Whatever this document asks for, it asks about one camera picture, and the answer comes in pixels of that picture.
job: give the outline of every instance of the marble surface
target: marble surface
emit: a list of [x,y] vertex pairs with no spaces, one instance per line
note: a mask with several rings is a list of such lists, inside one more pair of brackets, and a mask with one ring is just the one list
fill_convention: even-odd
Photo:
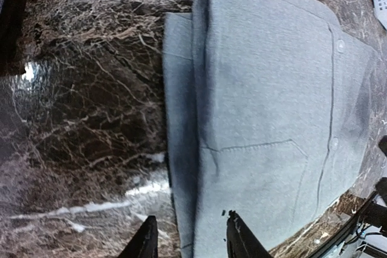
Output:
[[[271,250],[305,257],[361,206],[380,178],[386,134],[386,33],[372,0],[319,0],[381,53],[371,138],[353,188]],[[149,214],[160,257],[179,257],[165,162],[161,70],[166,11],[192,0],[28,0],[21,76],[0,79],[0,257],[115,257]]]

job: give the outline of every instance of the blue-gray fabric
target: blue-gray fabric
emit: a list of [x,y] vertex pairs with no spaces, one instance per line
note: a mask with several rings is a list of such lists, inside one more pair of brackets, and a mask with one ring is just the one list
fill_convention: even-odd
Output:
[[266,249],[354,183],[377,53],[316,0],[194,0],[163,45],[183,258],[227,257],[236,210]]

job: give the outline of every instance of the shirt button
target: shirt button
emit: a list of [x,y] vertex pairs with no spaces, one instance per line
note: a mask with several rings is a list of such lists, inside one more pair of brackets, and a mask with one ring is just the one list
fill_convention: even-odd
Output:
[[344,53],[344,49],[345,49],[345,42],[344,42],[344,40],[339,39],[337,41],[337,51],[339,53]]
[[331,150],[337,150],[339,148],[339,139],[337,137],[333,137],[331,140]]

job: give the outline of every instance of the marble table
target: marble table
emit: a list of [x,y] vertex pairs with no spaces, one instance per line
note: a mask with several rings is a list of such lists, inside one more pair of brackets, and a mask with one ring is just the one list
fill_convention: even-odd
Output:
[[[306,257],[381,177],[387,37],[372,0],[319,0],[381,52],[371,136],[356,184],[271,250]],[[17,62],[0,79],[0,257],[116,257],[149,214],[160,257],[179,257],[169,188],[161,69],[164,13],[192,0],[28,0]]]

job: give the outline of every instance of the brown marble countertop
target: brown marble countertop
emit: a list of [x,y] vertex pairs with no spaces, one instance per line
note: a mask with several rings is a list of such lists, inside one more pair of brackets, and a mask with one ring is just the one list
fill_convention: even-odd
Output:
[[[371,137],[353,188],[271,250],[306,257],[362,205],[381,177],[387,134],[386,32],[372,0],[319,0],[343,31],[381,53]],[[192,0],[28,0],[22,76],[0,79],[0,257],[115,257],[149,214],[160,257],[179,257],[167,167],[164,14]]]

